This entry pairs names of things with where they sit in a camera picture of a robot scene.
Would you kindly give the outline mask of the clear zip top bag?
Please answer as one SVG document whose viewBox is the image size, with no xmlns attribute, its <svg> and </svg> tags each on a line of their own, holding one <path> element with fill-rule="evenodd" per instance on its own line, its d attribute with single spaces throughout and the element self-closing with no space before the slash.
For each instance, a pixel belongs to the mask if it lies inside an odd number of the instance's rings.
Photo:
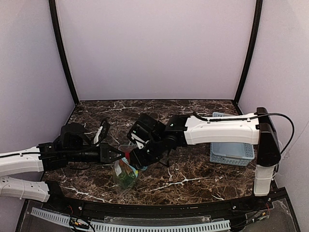
<svg viewBox="0 0 309 232">
<path fill-rule="evenodd" d="M 139 178 L 139 171 L 129 165 L 129 153 L 135 148 L 133 145 L 120 145 L 119 150 L 125 156 L 113 165 L 113 181 L 117 194 L 125 195 L 132 189 Z"/>
</svg>

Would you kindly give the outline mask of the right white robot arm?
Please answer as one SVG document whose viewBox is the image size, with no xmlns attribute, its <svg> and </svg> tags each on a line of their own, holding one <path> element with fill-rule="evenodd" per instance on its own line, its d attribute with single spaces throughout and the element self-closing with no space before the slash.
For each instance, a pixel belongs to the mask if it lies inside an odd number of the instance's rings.
<svg viewBox="0 0 309 232">
<path fill-rule="evenodd" d="M 206 143 L 245 143 L 256 145 L 257 161 L 253 193 L 267 196 L 276 165 L 284 152 L 280 149 L 277 132 L 266 108 L 240 116 L 202 117 L 172 116 L 167 124 L 141 114 L 133 124 L 128 139 L 137 145 L 126 158 L 135 169 L 159 162 L 165 152 L 178 147 Z"/>
</svg>

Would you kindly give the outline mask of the green grapes bunch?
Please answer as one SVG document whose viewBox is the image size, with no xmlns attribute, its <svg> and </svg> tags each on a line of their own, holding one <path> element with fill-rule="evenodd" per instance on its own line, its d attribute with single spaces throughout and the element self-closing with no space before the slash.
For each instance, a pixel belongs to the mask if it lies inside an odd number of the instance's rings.
<svg viewBox="0 0 309 232">
<path fill-rule="evenodd" d="M 139 172 L 130 166 L 121 166 L 116 169 L 116 183 L 123 189 L 131 187 L 137 180 Z"/>
</svg>

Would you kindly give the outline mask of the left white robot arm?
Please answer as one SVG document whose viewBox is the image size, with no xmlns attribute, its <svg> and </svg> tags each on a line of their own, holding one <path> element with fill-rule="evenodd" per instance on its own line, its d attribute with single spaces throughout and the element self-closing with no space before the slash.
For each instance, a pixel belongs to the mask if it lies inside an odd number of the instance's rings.
<svg viewBox="0 0 309 232">
<path fill-rule="evenodd" d="M 26 181 L 13 178 L 14 174 L 46 172 L 66 167 L 69 162 L 110 164 L 125 153 L 104 142 L 110 124 L 103 120 L 93 139 L 78 123 L 62 126 L 60 135 L 50 143 L 0 155 L 0 195 L 43 203 L 63 198 L 55 181 Z"/>
</svg>

